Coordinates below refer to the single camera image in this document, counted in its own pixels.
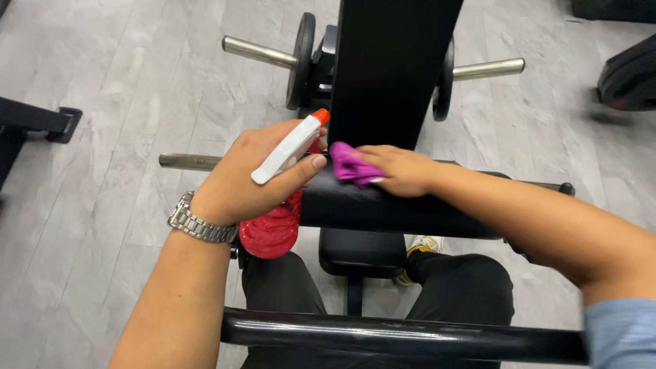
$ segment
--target shirt sleeve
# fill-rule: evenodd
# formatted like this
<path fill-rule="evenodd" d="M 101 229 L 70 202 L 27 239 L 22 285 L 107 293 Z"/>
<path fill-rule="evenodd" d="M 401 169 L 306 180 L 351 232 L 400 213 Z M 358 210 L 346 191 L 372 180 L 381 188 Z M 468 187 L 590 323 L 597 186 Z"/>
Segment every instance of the shirt sleeve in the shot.
<path fill-rule="evenodd" d="M 585 313 L 593 369 L 656 368 L 656 300 L 616 299 Z"/>

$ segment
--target hand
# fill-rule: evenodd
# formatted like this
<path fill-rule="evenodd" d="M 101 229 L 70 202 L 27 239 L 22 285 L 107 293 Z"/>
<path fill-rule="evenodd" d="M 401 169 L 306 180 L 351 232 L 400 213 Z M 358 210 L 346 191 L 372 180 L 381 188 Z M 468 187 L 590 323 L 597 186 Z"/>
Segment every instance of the hand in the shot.
<path fill-rule="evenodd" d="M 385 173 L 376 185 L 399 197 L 416 198 L 430 193 L 431 178 L 436 163 L 425 155 L 395 146 L 361 146 L 352 152 Z"/>
<path fill-rule="evenodd" d="M 300 122 L 292 119 L 242 132 L 200 186 L 190 210 L 204 221 L 227 227 L 268 213 L 294 191 L 308 186 L 308 181 L 326 164 L 321 154 L 300 160 L 265 184 L 256 184 L 251 178 L 251 173 Z M 326 133 L 326 128 L 321 128 L 320 136 Z M 327 146 L 319 139 L 320 150 Z"/>

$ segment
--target gray floor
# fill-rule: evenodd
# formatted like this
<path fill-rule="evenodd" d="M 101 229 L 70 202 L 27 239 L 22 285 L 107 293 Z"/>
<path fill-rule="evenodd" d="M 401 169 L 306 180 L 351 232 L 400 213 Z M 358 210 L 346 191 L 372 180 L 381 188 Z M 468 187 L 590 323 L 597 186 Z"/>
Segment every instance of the gray floor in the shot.
<path fill-rule="evenodd" d="M 0 96 L 85 111 L 68 145 L 25 144 L 2 191 L 0 367 L 105 367 L 167 234 L 201 173 L 161 169 L 164 151 L 221 155 L 240 131 L 290 118 L 287 71 L 223 53 L 224 34 L 293 49 L 304 11 L 317 39 L 338 0 L 14 0 L 0 22 Z M 590 103 L 603 61 L 656 26 L 589 22 L 564 0 L 465 0 L 456 64 L 523 56 L 521 76 L 454 86 L 449 119 L 427 118 L 418 150 L 518 179 L 571 181 L 579 197 L 656 229 L 653 114 Z M 317 262 L 318 230 L 295 246 L 330 313 L 344 279 Z M 580 328 L 578 291 L 501 241 L 447 239 L 510 271 L 513 325 Z M 231 264 L 226 304 L 244 307 Z M 364 314 L 403 317 L 419 288 L 368 280 Z M 218 367 L 246 350 L 222 347 Z M 505 368 L 532 365 L 504 364 Z"/>

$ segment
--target forearm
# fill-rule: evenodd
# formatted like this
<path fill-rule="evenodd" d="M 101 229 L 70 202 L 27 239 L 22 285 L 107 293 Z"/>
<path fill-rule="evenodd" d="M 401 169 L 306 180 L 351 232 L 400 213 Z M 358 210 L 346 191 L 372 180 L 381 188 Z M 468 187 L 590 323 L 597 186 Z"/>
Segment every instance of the forearm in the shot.
<path fill-rule="evenodd" d="M 558 269 L 586 304 L 656 298 L 656 236 L 582 201 L 532 184 L 436 163 L 431 192 Z"/>
<path fill-rule="evenodd" d="M 110 368 L 214 368 L 230 246 L 173 230 Z"/>

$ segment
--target black pants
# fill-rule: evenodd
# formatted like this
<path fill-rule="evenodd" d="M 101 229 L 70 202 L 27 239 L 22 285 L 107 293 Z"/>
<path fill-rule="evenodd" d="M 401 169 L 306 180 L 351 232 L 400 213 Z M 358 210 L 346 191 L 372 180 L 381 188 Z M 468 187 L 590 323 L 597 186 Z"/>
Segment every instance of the black pants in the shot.
<path fill-rule="evenodd" d="M 407 260 L 411 280 L 422 286 L 405 317 L 411 320 L 509 326 L 512 282 L 496 260 L 478 254 L 450 256 L 414 252 Z M 326 314 L 317 287 L 295 253 L 279 259 L 252 258 L 242 274 L 246 308 L 280 313 Z M 498 362 L 396 362 L 376 355 L 330 351 L 249 348 L 242 369 L 255 368 L 498 368 Z"/>

